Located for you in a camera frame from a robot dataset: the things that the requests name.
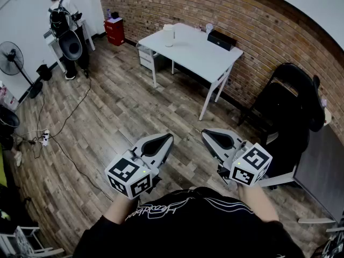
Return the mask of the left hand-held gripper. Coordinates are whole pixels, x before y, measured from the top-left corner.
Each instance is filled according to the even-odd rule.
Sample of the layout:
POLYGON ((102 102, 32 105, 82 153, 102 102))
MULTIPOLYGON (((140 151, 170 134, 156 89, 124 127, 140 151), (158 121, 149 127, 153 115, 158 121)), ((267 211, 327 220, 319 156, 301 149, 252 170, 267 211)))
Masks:
POLYGON ((159 167, 173 146, 171 133, 153 134, 140 139, 132 149, 116 157, 105 168, 110 186, 128 199, 150 193, 161 180, 159 167))

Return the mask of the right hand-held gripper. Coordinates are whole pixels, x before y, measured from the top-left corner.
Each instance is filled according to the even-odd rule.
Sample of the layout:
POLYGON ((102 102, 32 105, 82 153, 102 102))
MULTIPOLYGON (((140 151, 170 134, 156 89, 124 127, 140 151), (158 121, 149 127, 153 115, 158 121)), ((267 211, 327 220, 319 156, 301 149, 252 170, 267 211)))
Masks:
POLYGON ((213 157, 223 162, 218 174, 225 181, 254 186, 266 173, 273 157, 258 143, 243 141, 232 130, 205 128, 202 141, 213 157))

